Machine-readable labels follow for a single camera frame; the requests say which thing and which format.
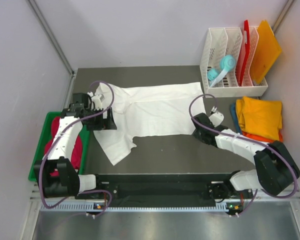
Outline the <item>white t-shirt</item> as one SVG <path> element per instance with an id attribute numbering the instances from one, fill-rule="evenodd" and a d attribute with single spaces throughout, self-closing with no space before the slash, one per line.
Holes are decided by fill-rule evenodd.
<path id="1" fill-rule="evenodd" d="M 94 136 L 108 160 L 116 165 L 132 148 L 134 137 L 191 135 L 195 126 L 190 115 L 205 113 L 201 84 L 169 84 L 122 88 L 100 84 L 95 94 L 103 94 L 103 105 L 112 103 L 117 130 L 94 131 Z"/>

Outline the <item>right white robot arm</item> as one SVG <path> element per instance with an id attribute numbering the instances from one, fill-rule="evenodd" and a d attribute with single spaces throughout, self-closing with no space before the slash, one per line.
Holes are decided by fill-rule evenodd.
<path id="1" fill-rule="evenodd" d="M 280 141 L 264 143 L 253 140 L 231 129 L 214 126 L 205 113 L 191 118 L 195 130 L 193 136 L 206 145 L 236 154 L 251 162 L 255 169 L 237 170 L 223 185 L 223 192 L 229 198 L 235 198 L 243 190 L 263 189 L 271 196 L 278 196 L 293 184 L 293 193 L 298 188 L 300 169 L 286 146 Z"/>

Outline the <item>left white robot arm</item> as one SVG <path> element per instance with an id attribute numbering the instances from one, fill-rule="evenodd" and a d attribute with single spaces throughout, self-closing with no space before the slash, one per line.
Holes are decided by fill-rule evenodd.
<path id="1" fill-rule="evenodd" d="M 116 130 L 111 107 L 104 107 L 102 93 L 75 93 L 73 102 L 60 113 L 57 132 L 42 160 L 34 163 L 34 174 L 44 198 L 75 197 L 87 192 L 99 198 L 104 191 L 93 174 L 82 175 L 71 163 L 76 141 L 88 131 Z"/>

